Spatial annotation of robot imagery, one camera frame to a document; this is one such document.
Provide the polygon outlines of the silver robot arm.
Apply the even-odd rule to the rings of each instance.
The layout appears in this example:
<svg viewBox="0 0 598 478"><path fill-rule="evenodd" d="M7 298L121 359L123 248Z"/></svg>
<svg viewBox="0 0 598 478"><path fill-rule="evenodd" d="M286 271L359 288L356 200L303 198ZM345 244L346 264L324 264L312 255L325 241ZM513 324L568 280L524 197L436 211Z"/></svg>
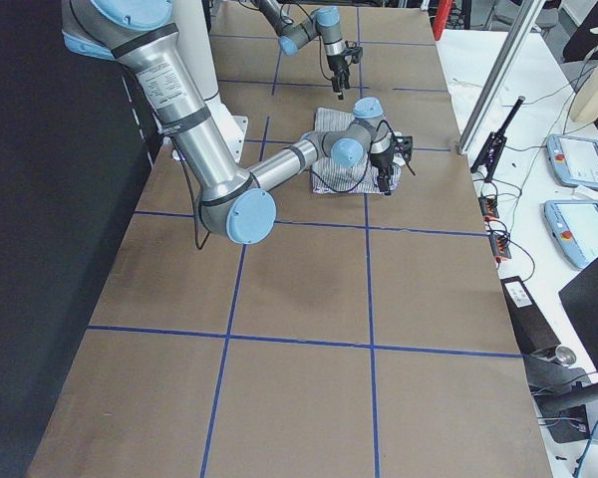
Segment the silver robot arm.
<svg viewBox="0 0 598 478"><path fill-rule="evenodd" d="M312 42L318 40L323 52L319 54L322 76L331 84L339 101L349 90L351 64L358 64L363 48L354 41L345 41L336 6L325 6L306 13L301 23L295 23L285 14L277 1L254 0L253 7L261 12L278 37L278 44L286 56L293 56Z"/></svg>
<svg viewBox="0 0 598 478"><path fill-rule="evenodd" d="M311 131L271 158L239 164L222 121L208 40L209 20L199 1L65 1L62 33L73 53L115 61L139 82L162 132L200 192L195 222L238 244L264 239L276 218L271 190L322 158L343 166L367 160L388 192L396 156L409 158L412 141L392 130L381 103L358 100L353 119L338 131Z"/></svg>

